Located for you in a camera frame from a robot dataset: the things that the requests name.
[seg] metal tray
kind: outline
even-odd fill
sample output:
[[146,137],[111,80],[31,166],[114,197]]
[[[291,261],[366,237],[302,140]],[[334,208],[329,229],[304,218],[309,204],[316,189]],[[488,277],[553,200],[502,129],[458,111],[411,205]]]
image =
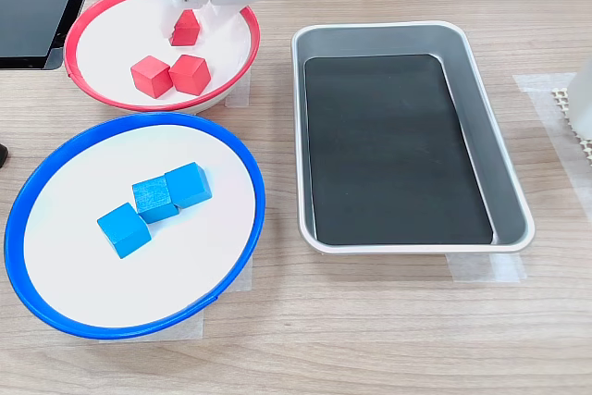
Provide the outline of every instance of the metal tray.
[[[478,191],[493,231],[490,243],[325,243],[317,238],[304,65],[317,57],[430,55],[441,64]],[[463,31],[447,22],[313,26],[292,39],[298,218],[304,239],[322,253],[513,253],[535,225]]]

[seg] white container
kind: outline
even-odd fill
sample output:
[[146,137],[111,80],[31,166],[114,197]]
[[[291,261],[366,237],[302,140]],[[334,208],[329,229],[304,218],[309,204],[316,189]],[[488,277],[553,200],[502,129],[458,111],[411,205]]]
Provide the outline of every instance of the white container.
[[568,118],[573,130],[586,140],[592,139],[592,58],[567,87],[570,99]]

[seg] wooden table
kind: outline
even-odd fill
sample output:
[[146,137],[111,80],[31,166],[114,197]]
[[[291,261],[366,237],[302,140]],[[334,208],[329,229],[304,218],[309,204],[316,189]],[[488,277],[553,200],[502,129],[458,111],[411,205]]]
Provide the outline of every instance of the wooden table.
[[[87,0],[90,5],[96,0]],[[590,394],[592,229],[514,74],[592,56],[592,0],[263,0],[251,106],[203,113],[265,177],[253,290],[205,311],[204,338],[101,343],[35,318],[0,267],[0,393]],[[290,37],[332,22],[444,19],[468,34],[531,205],[522,284],[461,284],[444,256],[328,257],[296,224]],[[58,145],[121,113],[50,72],[0,73],[0,227]]]

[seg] tape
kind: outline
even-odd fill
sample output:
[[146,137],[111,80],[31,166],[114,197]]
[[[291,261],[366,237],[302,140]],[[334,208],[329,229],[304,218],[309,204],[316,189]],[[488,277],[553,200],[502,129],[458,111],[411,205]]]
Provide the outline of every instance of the tape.
[[226,96],[227,108],[243,108],[249,106],[251,97],[251,71],[247,71]]

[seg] black device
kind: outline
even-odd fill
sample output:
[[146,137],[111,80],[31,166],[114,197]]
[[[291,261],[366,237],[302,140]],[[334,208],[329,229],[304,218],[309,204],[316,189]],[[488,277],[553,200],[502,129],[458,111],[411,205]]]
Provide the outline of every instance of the black device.
[[0,68],[61,66],[84,0],[0,0]]
[[489,244],[489,223],[442,66],[433,56],[304,65],[319,241]]
[[8,149],[0,143],[0,167],[4,165],[8,158]]

